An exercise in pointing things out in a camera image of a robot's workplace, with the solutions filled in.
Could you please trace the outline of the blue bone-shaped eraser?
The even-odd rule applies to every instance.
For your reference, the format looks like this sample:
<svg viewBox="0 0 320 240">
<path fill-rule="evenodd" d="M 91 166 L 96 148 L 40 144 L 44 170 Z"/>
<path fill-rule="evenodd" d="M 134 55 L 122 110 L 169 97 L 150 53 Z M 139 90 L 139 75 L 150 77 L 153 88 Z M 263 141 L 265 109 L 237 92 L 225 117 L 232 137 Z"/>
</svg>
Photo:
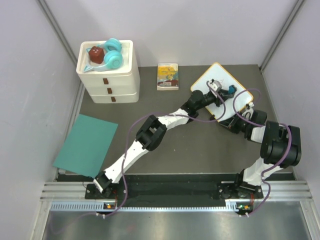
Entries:
<svg viewBox="0 0 320 240">
<path fill-rule="evenodd" d="M 237 88 L 234 85 L 230 85 L 228 88 L 228 94 L 229 95 L 234 95 L 237 91 Z"/>
</svg>

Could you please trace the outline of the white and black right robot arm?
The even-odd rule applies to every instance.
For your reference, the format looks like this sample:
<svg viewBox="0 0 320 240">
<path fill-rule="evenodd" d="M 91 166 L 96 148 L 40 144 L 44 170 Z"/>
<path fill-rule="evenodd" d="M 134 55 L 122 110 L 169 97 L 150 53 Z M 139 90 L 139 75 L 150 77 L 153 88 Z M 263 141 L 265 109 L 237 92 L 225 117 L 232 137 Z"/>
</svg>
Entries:
<svg viewBox="0 0 320 240">
<path fill-rule="evenodd" d="M 260 110 L 246 111 L 220 123 L 230 132 L 244 133 L 248 141 L 261 144 L 260 157 L 255 163 L 236 174 L 233 183 L 220 183 L 221 199 L 248 199 L 263 197 L 263 180 L 273 173 L 296 166 L 301 159 L 301 134 L 296 126 L 283 126 L 267 120 L 267 113 Z"/>
</svg>

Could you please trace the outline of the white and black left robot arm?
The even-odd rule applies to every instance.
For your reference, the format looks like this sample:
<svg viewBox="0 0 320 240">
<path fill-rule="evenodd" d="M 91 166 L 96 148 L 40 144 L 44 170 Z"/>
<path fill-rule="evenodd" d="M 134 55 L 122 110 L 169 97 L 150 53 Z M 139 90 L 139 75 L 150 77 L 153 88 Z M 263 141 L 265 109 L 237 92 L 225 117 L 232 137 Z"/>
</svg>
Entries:
<svg viewBox="0 0 320 240">
<path fill-rule="evenodd" d="M 155 150 L 168 130 L 195 120 L 199 115 L 198 110 L 211 104 L 215 104 L 216 107 L 222 105 L 222 118 L 227 111 L 225 101 L 233 98 L 236 90 L 234 86 L 230 86 L 229 90 L 221 89 L 217 93 L 209 91 L 203 94 L 200 90 L 195 90 L 175 112 L 163 116 L 149 115 L 137 131 L 132 145 L 126 145 L 124 154 L 94 178 L 93 184 L 97 194 L 102 198 L 109 198 L 114 191 L 113 184 L 120 181 L 128 168 L 143 155 Z"/>
</svg>

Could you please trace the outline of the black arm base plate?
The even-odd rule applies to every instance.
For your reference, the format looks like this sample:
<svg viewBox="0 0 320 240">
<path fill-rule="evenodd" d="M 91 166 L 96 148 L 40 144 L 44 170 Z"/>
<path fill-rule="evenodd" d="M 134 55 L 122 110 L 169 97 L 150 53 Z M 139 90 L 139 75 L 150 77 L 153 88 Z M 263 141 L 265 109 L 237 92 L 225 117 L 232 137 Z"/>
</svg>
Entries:
<svg viewBox="0 0 320 240">
<path fill-rule="evenodd" d="M 86 200 L 122 200 L 127 195 L 128 200 L 137 200 L 139 197 L 155 197 L 157 200 L 169 196 L 208 197 L 212 200 L 224 199 L 262 199 L 261 187 L 254 189 L 237 189 L 233 183 L 216 183 L 213 181 L 200 182 L 128 182 L 124 184 L 112 184 L 104 193 L 100 193 L 94 184 L 88 184 L 85 192 Z"/>
</svg>

